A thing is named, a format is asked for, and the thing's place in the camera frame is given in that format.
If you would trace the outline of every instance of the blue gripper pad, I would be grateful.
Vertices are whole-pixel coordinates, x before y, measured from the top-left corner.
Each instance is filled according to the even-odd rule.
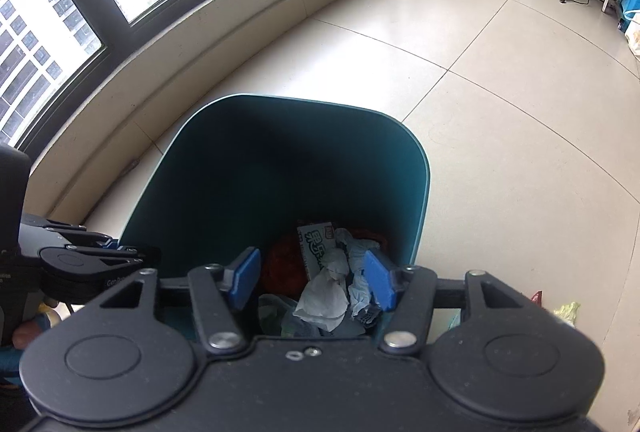
[[[394,289],[390,268],[395,268],[395,265],[381,252],[367,250],[364,255],[364,277],[382,311],[391,311],[398,303],[398,294]]]
[[[231,309],[239,311],[249,300],[260,278],[260,265],[260,250],[254,249],[234,271],[233,283],[226,295],[226,300]]]

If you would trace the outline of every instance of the white tissue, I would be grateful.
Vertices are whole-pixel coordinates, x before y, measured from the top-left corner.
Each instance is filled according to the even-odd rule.
[[[324,268],[306,284],[293,314],[330,332],[340,325],[349,306],[344,288],[349,264],[339,249],[327,250],[320,262]]]
[[[380,244],[370,239],[354,239],[344,228],[338,228],[335,231],[335,240],[347,248],[349,266],[353,271],[353,283],[349,287],[351,315],[356,316],[371,302],[369,283],[364,278],[364,254],[367,250],[378,249]]]

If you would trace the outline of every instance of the trash can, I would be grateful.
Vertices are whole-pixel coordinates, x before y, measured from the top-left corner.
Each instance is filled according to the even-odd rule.
[[[384,235],[411,264],[429,192],[426,155],[402,123],[368,109],[234,95],[203,107],[175,136],[120,240],[162,253],[162,277],[266,253],[301,223]]]

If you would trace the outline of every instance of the blue bin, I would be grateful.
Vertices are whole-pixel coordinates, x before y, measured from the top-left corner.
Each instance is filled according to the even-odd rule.
[[[182,127],[149,180],[121,243],[162,252],[162,277],[266,253],[300,221],[384,235],[398,265],[415,260],[429,165],[402,123],[356,107],[229,96]]]

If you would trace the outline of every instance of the floor tile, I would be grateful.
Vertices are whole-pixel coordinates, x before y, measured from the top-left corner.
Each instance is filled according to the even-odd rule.
[[[611,9],[602,13],[602,3],[591,0],[590,4],[562,4],[560,0],[516,0],[536,11],[555,19],[577,34],[593,42],[631,73],[638,76],[636,58],[629,49],[625,34],[618,29],[618,19]]]
[[[337,102],[402,120],[443,73],[431,62],[388,44],[309,19],[216,86],[159,139],[158,146],[164,150],[198,108],[235,93]]]
[[[448,72],[405,124],[431,168],[418,263],[461,279],[485,269],[547,308],[582,306],[601,345],[625,282],[639,204],[582,153]]]
[[[509,0],[452,70],[548,125],[640,199],[640,86],[612,57]]]
[[[640,418],[640,235],[620,304],[602,351],[606,362],[604,383],[591,408],[604,430],[631,431]]]
[[[449,68],[505,0],[339,0],[315,17]]]
[[[106,192],[94,211],[89,214],[84,225],[89,231],[102,232],[111,237],[120,237],[129,216],[145,189],[162,154],[152,145],[140,157],[136,168],[121,177]]]

